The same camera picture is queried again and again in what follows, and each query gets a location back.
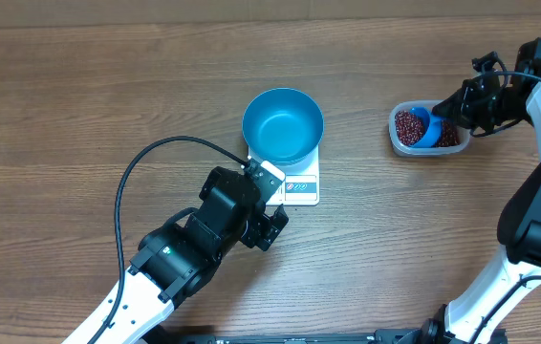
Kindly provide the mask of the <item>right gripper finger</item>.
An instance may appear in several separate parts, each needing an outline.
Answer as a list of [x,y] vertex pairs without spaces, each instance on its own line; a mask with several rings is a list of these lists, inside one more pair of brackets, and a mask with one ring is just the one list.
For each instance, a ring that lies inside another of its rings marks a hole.
[[431,113],[434,115],[459,115],[462,110],[464,91],[458,90],[453,95],[435,105]]
[[459,107],[433,107],[431,113],[456,127],[461,127],[461,109]]

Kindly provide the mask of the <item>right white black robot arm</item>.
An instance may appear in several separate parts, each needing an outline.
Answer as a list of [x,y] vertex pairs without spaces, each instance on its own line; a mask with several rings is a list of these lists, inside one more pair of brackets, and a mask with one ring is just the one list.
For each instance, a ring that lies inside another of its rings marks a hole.
[[514,70],[495,70],[498,62],[496,53],[473,59],[477,75],[432,112],[473,137],[525,121],[534,129],[540,162],[500,215],[492,259],[464,293],[404,338],[412,343],[502,341],[498,325],[541,286],[541,37],[519,48]]

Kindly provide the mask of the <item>blue plastic measuring scoop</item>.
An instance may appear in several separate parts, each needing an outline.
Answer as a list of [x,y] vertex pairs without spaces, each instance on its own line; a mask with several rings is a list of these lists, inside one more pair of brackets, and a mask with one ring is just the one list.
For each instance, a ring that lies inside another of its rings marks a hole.
[[431,148],[433,147],[442,135],[443,120],[435,117],[425,107],[413,107],[410,112],[417,118],[422,120],[424,127],[423,136],[415,142],[413,148]]

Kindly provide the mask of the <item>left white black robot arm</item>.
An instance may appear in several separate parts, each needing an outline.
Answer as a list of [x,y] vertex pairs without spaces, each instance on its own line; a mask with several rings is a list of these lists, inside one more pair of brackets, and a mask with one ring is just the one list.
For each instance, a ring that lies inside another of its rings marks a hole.
[[202,205],[172,216],[141,240],[124,283],[67,342],[137,343],[212,279],[236,243],[268,250],[289,220],[282,207],[265,212],[285,179],[268,161],[251,161],[243,172],[214,168],[200,192]]

